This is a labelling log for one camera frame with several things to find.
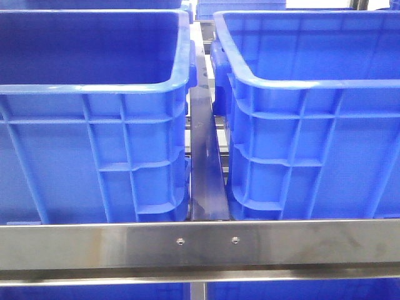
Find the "steel centre divider bar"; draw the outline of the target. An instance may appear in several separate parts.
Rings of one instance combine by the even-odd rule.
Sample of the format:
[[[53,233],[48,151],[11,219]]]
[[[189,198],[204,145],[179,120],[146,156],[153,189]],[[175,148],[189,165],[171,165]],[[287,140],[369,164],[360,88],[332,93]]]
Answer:
[[[195,43],[197,64],[197,86],[190,90],[191,219],[227,221],[228,200],[200,22],[191,24],[191,38]]]

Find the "blue crate front left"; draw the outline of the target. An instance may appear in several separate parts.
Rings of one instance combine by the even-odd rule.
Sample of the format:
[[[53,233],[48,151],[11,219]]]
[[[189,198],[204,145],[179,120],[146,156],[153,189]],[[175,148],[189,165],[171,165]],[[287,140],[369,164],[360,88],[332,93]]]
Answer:
[[[183,11],[1,11],[1,223],[185,220],[195,60]]]

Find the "blue crate front right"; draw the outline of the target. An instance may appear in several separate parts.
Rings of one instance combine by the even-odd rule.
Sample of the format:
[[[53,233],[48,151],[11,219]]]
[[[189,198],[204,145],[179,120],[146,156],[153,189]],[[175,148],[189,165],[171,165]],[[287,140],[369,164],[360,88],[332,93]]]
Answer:
[[[221,11],[237,220],[399,217],[399,12]]]

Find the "blue crate rear right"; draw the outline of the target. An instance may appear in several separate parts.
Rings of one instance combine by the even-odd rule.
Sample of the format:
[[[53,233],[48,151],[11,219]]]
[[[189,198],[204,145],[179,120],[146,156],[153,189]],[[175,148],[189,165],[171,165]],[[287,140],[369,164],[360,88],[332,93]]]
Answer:
[[[197,20],[212,20],[218,11],[257,11],[285,10],[285,0],[209,0],[198,1],[196,5]]]

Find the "blue crate lower left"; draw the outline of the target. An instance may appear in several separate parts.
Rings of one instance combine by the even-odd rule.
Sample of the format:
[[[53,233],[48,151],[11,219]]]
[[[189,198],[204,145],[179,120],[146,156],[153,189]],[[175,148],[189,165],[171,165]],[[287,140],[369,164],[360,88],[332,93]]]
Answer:
[[[189,299],[186,283],[2,287],[1,299]]]

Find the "blue crate lower right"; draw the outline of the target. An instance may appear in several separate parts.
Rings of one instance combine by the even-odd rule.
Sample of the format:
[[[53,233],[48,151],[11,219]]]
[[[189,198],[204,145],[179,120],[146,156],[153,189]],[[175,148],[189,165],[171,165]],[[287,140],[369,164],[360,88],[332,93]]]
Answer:
[[[209,299],[399,299],[399,279],[211,282]]]

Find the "steel lower post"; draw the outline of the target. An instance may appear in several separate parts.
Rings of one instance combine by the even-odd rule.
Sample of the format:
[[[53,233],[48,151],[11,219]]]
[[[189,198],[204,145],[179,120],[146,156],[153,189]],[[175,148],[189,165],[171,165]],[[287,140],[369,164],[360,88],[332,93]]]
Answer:
[[[190,300],[208,300],[207,282],[192,282],[190,284]]]

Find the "steel front rail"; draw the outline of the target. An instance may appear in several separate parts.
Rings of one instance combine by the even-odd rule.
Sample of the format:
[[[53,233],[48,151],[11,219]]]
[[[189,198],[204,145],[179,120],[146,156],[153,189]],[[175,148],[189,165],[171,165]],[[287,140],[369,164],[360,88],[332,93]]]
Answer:
[[[397,219],[1,228],[2,286],[398,276]]]

